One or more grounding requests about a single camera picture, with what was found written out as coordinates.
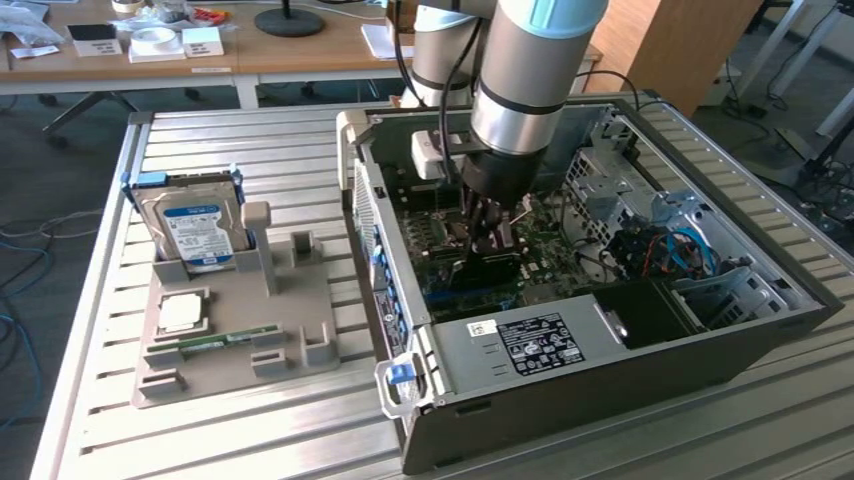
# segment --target metal slotted table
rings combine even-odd
[[[128,126],[32,478],[403,477],[337,190],[335,115],[368,106],[156,114]],[[851,257],[676,113],[656,105],[643,115],[830,290],[854,301]],[[247,198],[273,208],[271,236],[311,229],[323,241],[344,362],[313,377],[137,410],[128,401],[153,245],[117,178],[132,168],[184,172],[231,163]],[[651,173],[666,188],[679,186],[668,169]],[[727,384],[419,478],[828,478],[854,470],[852,371],[850,303]]]

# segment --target label sticker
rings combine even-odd
[[[484,320],[483,322],[475,322],[465,325],[468,327],[468,333],[472,337],[497,333],[495,320]]]
[[[162,212],[181,259],[192,265],[227,262],[235,251],[225,230],[216,224],[223,218],[217,205],[170,208]]]
[[[569,329],[556,313],[499,325],[497,333],[520,375],[584,361]]]
[[[192,73],[231,73],[231,67],[196,67],[189,71]]]

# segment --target robotic arm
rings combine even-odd
[[[428,106],[439,103],[475,15],[491,18],[469,131],[483,148],[465,155],[460,169],[475,252],[512,247],[508,222],[533,183],[605,8],[607,0],[421,0],[413,77]],[[448,104],[467,103],[472,63],[468,58],[468,69],[451,79]],[[413,106],[408,94],[404,105]]]

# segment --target dark floor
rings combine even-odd
[[[754,57],[768,30],[748,36],[740,42],[732,56],[732,64],[744,68]],[[752,100],[762,103],[764,81],[776,71],[776,67],[794,49],[786,45],[776,52],[766,70],[755,83],[756,91],[747,95],[744,103]],[[397,93],[399,82],[380,81],[383,98]],[[823,120],[836,102],[854,86],[854,72],[823,58],[815,58],[798,81],[786,94],[790,105],[787,112],[770,108],[768,116],[762,123],[768,127],[786,127],[820,147],[824,139],[812,134],[812,130]],[[299,86],[291,85],[268,91],[287,104],[337,103],[371,100],[364,82],[356,91],[353,82],[329,82],[317,84],[317,96],[305,99],[300,96]],[[181,90],[160,90],[156,92],[129,93],[128,99],[142,110],[185,111],[199,109],[237,108],[233,89],[212,87],[200,90],[203,100],[193,102],[182,95]],[[66,107],[80,95],[58,95],[60,107]],[[2,105],[12,99],[0,98]],[[61,134],[69,139],[70,146],[57,152],[48,147],[40,135],[41,126],[58,113],[58,108],[41,106],[34,96],[21,96],[17,105],[5,113],[0,113],[0,225],[24,219],[46,219],[80,210],[100,208],[109,188],[109,180],[116,162],[126,115],[117,105],[104,103],[92,109],[78,120],[62,129]],[[760,132],[754,127],[732,120],[718,109],[700,109],[694,120],[710,136],[730,148]],[[739,149],[738,158],[754,164],[774,166],[779,162],[794,160],[794,154],[780,151],[774,140],[755,143]],[[838,155],[847,162],[854,156],[854,140],[850,139]],[[86,219],[74,224],[74,228],[94,225],[96,219]],[[25,228],[37,224],[24,223],[10,227]],[[93,236],[57,240],[52,246],[54,265],[45,279],[24,294],[0,300],[0,313],[10,314],[29,329],[41,362],[45,382],[45,394],[37,408],[29,413],[24,422],[0,431],[0,478],[26,478],[37,440],[41,421],[46,413],[50,389],[58,372],[64,344],[77,306],[77,298],[89,255]],[[36,238],[18,245],[42,246],[45,239]],[[30,260],[30,254],[0,249],[0,282]],[[0,361],[9,353],[9,342],[0,345]],[[33,377],[22,350],[9,368],[0,373],[0,418],[13,415],[29,402],[33,391]]]

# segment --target desk lamp base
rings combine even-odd
[[[289,17],[285,17],[284,10],[277,8],[257,14],[255,27],[276,37],[307,37],[323,30],[325,22],[305,10],[289,10]]]

